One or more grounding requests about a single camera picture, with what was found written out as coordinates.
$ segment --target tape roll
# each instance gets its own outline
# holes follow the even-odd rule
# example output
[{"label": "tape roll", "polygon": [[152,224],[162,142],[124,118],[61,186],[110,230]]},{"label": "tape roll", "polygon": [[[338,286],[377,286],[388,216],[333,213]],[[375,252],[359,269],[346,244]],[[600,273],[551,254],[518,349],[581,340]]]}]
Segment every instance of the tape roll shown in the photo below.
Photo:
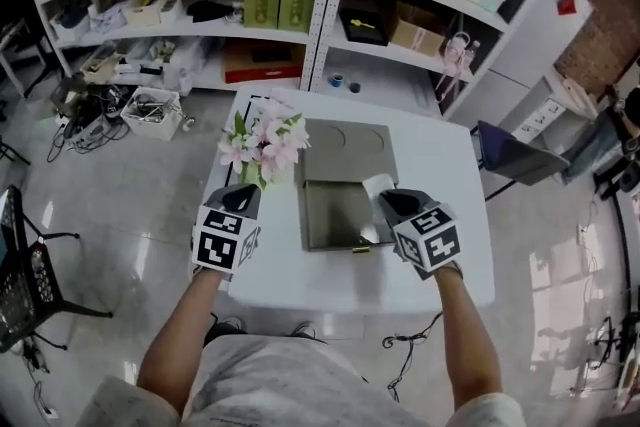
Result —
[{"label": "tape roll", "polygon": [[331,77],[329,77],[329,84],[331,84],[333,87],[340,87],[342,84],[344,84],[344,75],[341,75],[340,73],[334,73],[333,75],[331,75]]}]

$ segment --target black chair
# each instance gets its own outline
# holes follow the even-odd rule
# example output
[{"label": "black chair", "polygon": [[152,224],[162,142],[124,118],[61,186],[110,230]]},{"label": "black chair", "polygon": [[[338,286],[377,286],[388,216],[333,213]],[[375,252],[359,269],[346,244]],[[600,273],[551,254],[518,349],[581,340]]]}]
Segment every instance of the black chair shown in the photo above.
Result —
[{"label": "black chair", "polygon": [[516,183],[535,185],[545,178],[562,171],[569,161],[553,152],[534,148],[518,141],[501,128],[478,121],[471,135],[480,140],[481,160],[478,169],[486,169],[511,181],[485,198],[489,201]]},{"label": "black chair", "polygon": [[[65,301],[56,280],[46,240],[59,237],[80,238],[77,233],[43,234],[24,215],[20,191],[11,186],[0,201],[0,353],[16,342],[36,336],[57,349],[67,350],[35,332],[58,312],[90,317],[111,318],[111,312],[101,312]],[[25,223],[37,234],[36,242],[27,245]]]},{"label": "black chair", "polygon": [[14,157],[18,157],[27,166],[31,165],[31,162],[20,155],[12,146],[9,146],[7,143],[5,143],[2,140],[2,137],[0,137],[0,160],[2,160],[4,157],[7,157],[11,162],[15,162],[14,157],[12,157],[9,152],[13,153]]}]

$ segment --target glossy floor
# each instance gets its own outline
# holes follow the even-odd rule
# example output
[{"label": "glossy floor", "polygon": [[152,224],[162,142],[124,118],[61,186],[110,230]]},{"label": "glossy floor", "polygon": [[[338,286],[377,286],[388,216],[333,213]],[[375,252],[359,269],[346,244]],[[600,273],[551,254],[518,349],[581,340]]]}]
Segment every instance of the glossy floor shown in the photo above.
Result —
[{"label": "glossy floor", "polygon": [[[63,292],[94,306],[97,295],[115,312],[112,320],[57,315],[40,328],[70,344],[68,352],[43,346],[51,369],[40,376],[43,397],[61,415],[52,425],[74,425],[105,375],[135,380],[146,348],[187,285],[191,225],[232,99],[194,92],[184,107],[198,123],[189,133],[178,131],[171,143],[131,134],[88,155],[63,152],[51,164],[52,119],[38,121],[18,103],[1,128],[33,163],[28,170],[10,169],[12,181],[23,179],[28,215],[47,231],[82,234],[81,245],[51,242]],[[490,177],[485,182],[488,191],[496,186]],[[619,318],[621,308],[613,214],[609,205],[591,204],[591,193],[589,179],[567,188],[550,179],[534,188],[514,187],[487,207],[496,301],[481,313],[500,354],[505,389],[520,401],[530,426],[585,426],[609,407],[609,393],[569,391],[584,373],[590,328],[609,313]],[[577,243],[578,224],[588,226],[585,245]],[[249,311],[224,296],[217,309],[243,316],[255,332],[284,332],[309,317]],[[385,394],[408,347],[386,350],[382,339],[416,333],[431,318],[313,316],[321,335]],[[589,382],[606,386],[611,373],[591,373]],[[416,347],[398,390],[415,415],[434,426],[446,423],[453,401],[441,322]],[[14,425],[44,425],[32,394],[21,360],[1,355],[0,404]]]}]

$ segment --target red box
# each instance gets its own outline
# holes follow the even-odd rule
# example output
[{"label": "red box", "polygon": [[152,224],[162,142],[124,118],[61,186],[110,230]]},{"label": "red box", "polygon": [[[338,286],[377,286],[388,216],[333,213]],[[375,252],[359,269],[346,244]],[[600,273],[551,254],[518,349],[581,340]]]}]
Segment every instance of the red box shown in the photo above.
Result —
[{"label": "red box", "polygon": [[222,50],[227,84],[302,77],[304,47],[266,41],[230,41]]}]

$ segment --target white paper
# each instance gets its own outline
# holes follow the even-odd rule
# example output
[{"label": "white paper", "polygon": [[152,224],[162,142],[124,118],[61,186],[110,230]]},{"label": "white paper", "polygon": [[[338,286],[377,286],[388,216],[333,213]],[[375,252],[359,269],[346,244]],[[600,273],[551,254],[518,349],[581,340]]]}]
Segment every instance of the white paper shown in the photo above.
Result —
[{"label": "white paper", "polygon": [[369,201],[371,202],[374,224],[384,224],[386,222],[386,219],[384,217],[382,209],[380,208],[378,197],[384,191],[395,189],[393,179],[387,174],[376,175],[362,182],[362,186],[364,187],[364,190],[367,191],[367,196],[369,197]]}]

